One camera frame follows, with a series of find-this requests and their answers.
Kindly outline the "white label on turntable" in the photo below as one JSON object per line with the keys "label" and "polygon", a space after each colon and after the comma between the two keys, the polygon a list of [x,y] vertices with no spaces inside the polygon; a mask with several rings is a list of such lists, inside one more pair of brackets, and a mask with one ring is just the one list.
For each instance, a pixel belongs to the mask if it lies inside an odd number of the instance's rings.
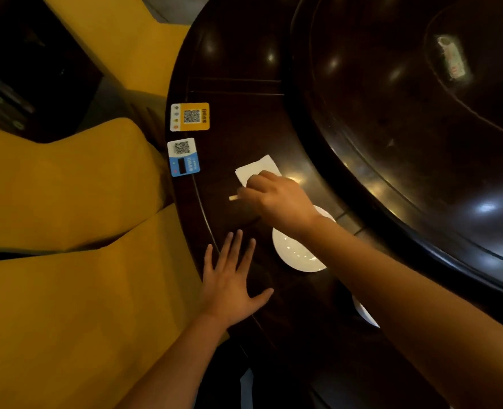
{"label": "white label on turntable", "polygon": [[452,80],[459,80],[467,75],[466,62],[460,52],[459,43],[450,35],[437,36],[437,44],[442,50],[445,59],[445,67]]}

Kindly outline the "person's right hand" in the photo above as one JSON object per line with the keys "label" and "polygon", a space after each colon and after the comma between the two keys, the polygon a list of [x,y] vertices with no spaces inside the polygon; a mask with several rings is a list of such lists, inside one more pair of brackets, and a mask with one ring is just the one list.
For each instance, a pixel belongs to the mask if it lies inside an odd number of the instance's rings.
{"label": "person's right hand", "polygon": [[322,217],[307,194],[292,179],[282,177],[279,198],[278,208],[274,214],[261,214],[255,211],[270,226],[292,239],[301,239]]}

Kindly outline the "person's right forearm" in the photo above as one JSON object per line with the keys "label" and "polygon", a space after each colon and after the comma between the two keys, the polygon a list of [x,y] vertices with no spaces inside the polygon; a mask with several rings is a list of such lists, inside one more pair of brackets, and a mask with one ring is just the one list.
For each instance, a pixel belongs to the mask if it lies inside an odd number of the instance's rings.
{"label": "person's right forearm", "polygon": [[319,213],[291,225],[454,409],[503,409],[503,325]]}

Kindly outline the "blue code sticker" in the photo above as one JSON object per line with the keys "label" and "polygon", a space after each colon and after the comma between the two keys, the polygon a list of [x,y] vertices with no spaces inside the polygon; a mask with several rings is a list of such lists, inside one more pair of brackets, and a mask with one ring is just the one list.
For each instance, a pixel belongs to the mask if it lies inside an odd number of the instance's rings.
{"label": "blue code sticker", "polygon": [[173,178],[200,172],[195,139],[183,138],[167,143],[170,173]]}

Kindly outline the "yellow upholstered chair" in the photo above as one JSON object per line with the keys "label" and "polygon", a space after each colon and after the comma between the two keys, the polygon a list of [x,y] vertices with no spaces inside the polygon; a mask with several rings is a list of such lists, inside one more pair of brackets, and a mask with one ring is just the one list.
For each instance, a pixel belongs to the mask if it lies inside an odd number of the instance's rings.
{"label": "yellow upholstered chair", "polygon": [[112,409],[200,288],[174,204],[99,249],[0,261],[0,409]]}
{"label": "yellow upholstered chair", "polygon": [[0,252],[70,251],[130,231],[166,206],[166,168],[128,118],[45,144],[0,130]]}
{"label": "yellow upholstered chair", "polygon": [[142,0],[44,0],[123,88],[166,97],[190,26],[160,23]]}

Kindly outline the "person's left forearm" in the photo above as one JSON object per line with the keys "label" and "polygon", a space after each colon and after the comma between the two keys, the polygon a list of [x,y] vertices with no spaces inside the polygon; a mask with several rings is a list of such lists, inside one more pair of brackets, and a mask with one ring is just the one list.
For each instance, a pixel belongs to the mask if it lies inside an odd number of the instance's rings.
{"label": "person's left forearm", "polygon": [[114,409],[191,409],[207,366],[230,326],[226,315],[203,312]]}

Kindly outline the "white paper napkin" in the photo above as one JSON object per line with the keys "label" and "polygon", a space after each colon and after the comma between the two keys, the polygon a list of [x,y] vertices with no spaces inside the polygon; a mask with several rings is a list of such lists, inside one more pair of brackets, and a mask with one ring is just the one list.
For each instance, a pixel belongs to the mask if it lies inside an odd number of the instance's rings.
{"label": "white paper napkin", "polygon": [[246,187],[248,179],[253,175],[260,174],[262,171],[271,172],[278,177],[282,176],[278,166],[269,155],[266,155],[253,163],[237,168],[235,170],[235,174],[241,185]]}

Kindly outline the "yellow code sticker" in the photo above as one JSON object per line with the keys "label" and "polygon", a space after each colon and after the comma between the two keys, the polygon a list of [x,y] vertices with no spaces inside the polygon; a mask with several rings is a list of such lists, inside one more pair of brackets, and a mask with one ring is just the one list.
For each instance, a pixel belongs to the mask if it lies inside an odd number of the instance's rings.
{"label": "yellow code sticker", "polygon": [[173,103],[169,121],[171,132],[209,130],[209,103]]}

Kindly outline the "dark round turntable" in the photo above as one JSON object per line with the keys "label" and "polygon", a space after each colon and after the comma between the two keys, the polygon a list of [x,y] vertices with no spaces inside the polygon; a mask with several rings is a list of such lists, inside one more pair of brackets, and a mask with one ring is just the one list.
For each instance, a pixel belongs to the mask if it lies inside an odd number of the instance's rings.
{"label": "dark round turntable", "polygon": [[[459,43],[452,80],[437,36]],[[503,293],[503,0],[301,0],[291,85],[332,169]]]}

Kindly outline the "white round plate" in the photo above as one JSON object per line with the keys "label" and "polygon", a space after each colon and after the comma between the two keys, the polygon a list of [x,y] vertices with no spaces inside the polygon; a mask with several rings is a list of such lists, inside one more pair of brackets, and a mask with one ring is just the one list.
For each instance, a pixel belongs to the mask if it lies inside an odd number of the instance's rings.
{"label": "white round plate", "polygon": [[364,308],[364,306],[357,300],[357,298],[352,295],[352,302],[353,306],[355,307],[358,315],[364,319],[367,323],[370,325],[380,328],[378,323],[374,320],[374,318],[370,315],[370,313],[367,311],[367,309]]}
{"label": "white round plate", "polygon": [[272,241],[281,260],[293,269],[305,273],[316,273],[326,266],[303,244],[273,228]]}

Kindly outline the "person's left hand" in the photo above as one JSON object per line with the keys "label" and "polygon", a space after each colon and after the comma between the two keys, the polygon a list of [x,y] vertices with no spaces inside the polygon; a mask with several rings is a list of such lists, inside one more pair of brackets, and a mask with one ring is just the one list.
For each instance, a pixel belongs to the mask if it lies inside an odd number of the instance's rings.
{"label": "person's left hand", "polygon": [[251,239],[242,259],[238,259],[236,272],[227,273],[226,240],[227,237],[216,264],[212,261],[213,275],[209,280],[202,281],[200,312],[201,317],[213,321],[216,329],[221,331],[252,315],[247,313],[247,302],[250,298],[247,291],[247,277],[256,245],[255,239]]}

